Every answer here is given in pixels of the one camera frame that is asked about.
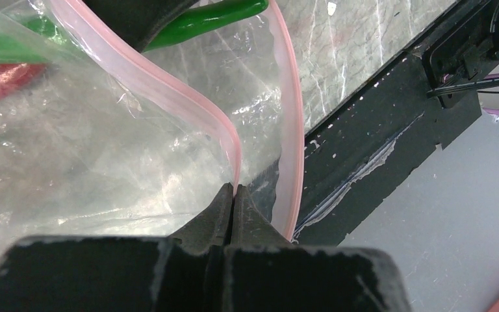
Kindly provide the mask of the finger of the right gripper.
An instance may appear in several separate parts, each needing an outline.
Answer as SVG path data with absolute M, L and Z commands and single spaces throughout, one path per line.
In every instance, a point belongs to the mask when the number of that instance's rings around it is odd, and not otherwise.
M 83 3 L 136 51 L 141 52 L 158 33 L 197 0 L 84 0 Z

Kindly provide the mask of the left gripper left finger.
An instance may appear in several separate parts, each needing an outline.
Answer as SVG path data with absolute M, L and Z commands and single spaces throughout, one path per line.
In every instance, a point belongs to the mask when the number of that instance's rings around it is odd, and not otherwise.
M 0 311 L 225 311 L 234 188 L 167 237 L 29 236 L 0 258 Z

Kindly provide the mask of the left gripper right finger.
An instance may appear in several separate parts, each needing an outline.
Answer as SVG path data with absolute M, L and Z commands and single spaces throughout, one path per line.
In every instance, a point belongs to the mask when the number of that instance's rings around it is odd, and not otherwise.
M 239 186 L 225 248 L 227 311 L 410 311 L 392 257 L 362 247 L 289 243 Z

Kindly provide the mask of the green fake chili pepper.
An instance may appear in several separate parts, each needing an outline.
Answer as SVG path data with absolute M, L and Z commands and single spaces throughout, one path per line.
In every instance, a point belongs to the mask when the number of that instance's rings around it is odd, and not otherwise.
M 203 6 L 195 4 L 165 26 L 141 52 L 183 43 L 201 34 L 256 16 L 268 6 L 268 1 L 219 1 Z M 0 64 L 46 62 L 47 59 L 36 48 L 20 42 L 10 33 L 0 33 Z

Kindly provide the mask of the clear zip top bag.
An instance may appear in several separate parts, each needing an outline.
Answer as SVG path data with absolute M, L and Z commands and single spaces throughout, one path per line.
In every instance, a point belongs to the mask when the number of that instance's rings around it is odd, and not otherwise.
M 165 236 L 229 182 L 291 239 L 303 99 L 293 36 L 268 2 L 126 58 L 73 1 L 0 1 L 0 33 L 47 59 L 0 100 L 0 258 L 34 235 Z

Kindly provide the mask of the red fake chili pepper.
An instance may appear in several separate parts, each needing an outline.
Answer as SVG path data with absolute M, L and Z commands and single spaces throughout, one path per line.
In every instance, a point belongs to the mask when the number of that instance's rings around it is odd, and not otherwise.
M 0 64 L 0 100 L 28 85 L 46 68 L 45 64 Z

